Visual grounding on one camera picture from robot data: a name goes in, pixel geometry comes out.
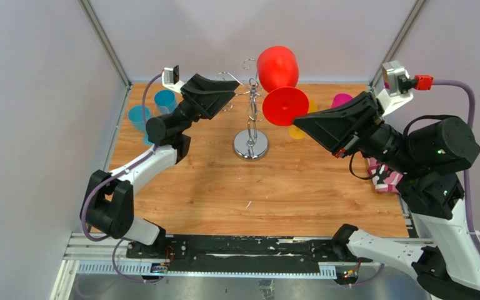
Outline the pink wine glass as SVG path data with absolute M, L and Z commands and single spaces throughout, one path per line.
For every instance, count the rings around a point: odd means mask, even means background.
M 342 106 L 343 104 L 348 103 L 353 99 L 353 96 L 346 93 L 339 93 L 334 96 L 334 99 L 331 104 L 331 108 L 336 108 Z

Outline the blue wine glass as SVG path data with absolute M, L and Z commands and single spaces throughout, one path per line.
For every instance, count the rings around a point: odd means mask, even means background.
M 146 121 L 151 118 L 151 112 L 147 106 L 133 106 L 127 113 L 130 123 L 135 129 L 143 133 L 143 141 L 147 146 L 152 146 L 152 142 L 148 139 L 146 132 Z
M 154 96 L 154 103 L 156 106 L 167 107 L 170 113 L 178 106 L 174 92 L 168 89 L 157 92 Z

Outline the yellow wine glass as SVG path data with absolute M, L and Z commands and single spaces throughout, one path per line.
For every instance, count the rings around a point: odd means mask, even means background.
M 318 110 L 318 105 L 313 100 L 309 100 L 309 108 L 307 112 L 313 113 L 313 112 L 316 112 L 317 110 Z M 295 125 L 291 125 L 288 127 L 288 134 L 293 139 L 303 139 L 306 136 L 306 133 Z

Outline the blue wine glass front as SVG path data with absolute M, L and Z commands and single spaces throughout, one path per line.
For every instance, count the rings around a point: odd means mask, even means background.
M 133 106 L 127 113 L 130 123 L 135 129 L 143 133 L 143 141 L 147 146 L 152 146 L 152 142 L 148 139 L 146 132 L 146 121 L 151 118 L 151 112 L 147 106 Z

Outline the red wine glass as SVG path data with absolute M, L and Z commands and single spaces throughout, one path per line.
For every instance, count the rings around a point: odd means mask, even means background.
M 299 68 L 295 54 L 277 45 L 265 49 L 257 58 L 259 82 L 267 92 L 262 102 L 264 117 L 273 125 L 290 126 L 309 110 L 309 99 L 297 88 Z

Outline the clear wine glass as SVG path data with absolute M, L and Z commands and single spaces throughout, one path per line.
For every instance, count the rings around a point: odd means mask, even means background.
M 152 116 L 153 117 L 158 117 L 158 116 L 162 116 L 162 115 L 169 114 L 169 113 L 170 113 L 170 111 L 167 107 L 156 106 L 152 111 Z

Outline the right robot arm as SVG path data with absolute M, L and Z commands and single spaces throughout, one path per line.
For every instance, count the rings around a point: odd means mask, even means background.
M 335 157 L 359 152 L 400 173 L 397 190 L 433 242 L 401 244 L 344 224 L 333 236 L 333 255 L 340 261 L 354 256 L 391 266 L 438 299 L 480 299 L 480 252 L 468 227 L 468 195 L 458 178 L 480 147 L 456 116 L 435 115 L 430 125 L 403 132 L 384 121 L 412 98 L 411 93 L 362 92 L 342 106 L 294 120 Z

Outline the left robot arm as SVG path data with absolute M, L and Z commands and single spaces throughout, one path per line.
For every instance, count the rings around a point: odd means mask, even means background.
M 187 82 L 176 71 L 162 71 L 151 79 L 181 95 L 173 112 L 147 119 L 145 132 L 152 146 L 127 164 L 112 170 L 98 169 L 91 174 L 79 213 L 83 233 L 90 241 L 107 238 L 142 245 L 151 258 L 160 258 L 167 250 L 163 227 L 137 217 L 134 197 L 161 172 L 182 161 L 190 147 L 185 135 L 193 123 L 212 119 L 236 95 L 240 82 L 212 80 L 195 74 Z

